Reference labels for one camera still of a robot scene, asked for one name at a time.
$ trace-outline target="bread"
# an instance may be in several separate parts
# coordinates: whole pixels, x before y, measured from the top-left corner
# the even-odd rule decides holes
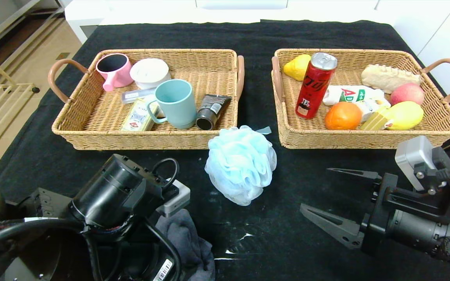
[[[421,76],[410,71],[391,66],[370,64],[361,74],[362,84],[374,89],[382,89],[387,94],[406,83],[421,84]]]

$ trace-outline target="container lid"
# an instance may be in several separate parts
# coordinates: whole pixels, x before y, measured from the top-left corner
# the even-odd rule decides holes
[[[213,130],[216,124],[216,114],[213,110],[209,108],[203,108],[199,110],[197,114],[197,119],[195,120],[195,125],[201,130]]]
[[[338,64],[338,60],[328,53],[314,53],[310,61],[314,67],[323,70],[333,70]]]
[[[155,83],[161,81],[168,74],[169,69],[162,59],[142,59],[133,65],[130,76],[136,82]]]

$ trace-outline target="pink cup handle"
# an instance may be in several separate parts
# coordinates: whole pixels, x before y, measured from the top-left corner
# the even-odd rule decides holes
[[[116,80],[117,76],[118,76],[117,72],[107,74],[107,78],[105,79],[104,82],[105,91],[114,91],[114,81]]]

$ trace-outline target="barcode label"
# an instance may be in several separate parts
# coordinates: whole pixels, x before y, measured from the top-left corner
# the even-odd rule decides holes
[[[157,272],[157,275],[152,281],[163,281],[164,278],[166,277],[166,274],[170,272],[172,266],[173,263],[171,262],[171,260],[166,259],[166,261],[162,264],[161,269],[159,269],[159,272]]]
[[[221,108],[221,105],[219,103],[214,103],[213,105],[211,105],[210,109],[213,110],[213,112],[218,115],[220,108]]]

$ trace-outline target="mug handle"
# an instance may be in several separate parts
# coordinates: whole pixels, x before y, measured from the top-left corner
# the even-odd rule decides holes
[[[156,100],[152,100],[152,101],[149,101],[149,102],[147,103],[147,112],[148,112],[148,115],[150,115],[150,118],[152,118],[152,120],[153,120],[155,123],[157,123],[157,124],[161,124],[161,123],[164,123],[164,122],[168,121],[168,118],[167,118],[167,117],[164,117],[164,118],[162,118],[162,119],[158,119],[158,118],[152,113],[152,110],[150,109],[150,104],[153,103],[154,101],[156,101]]]

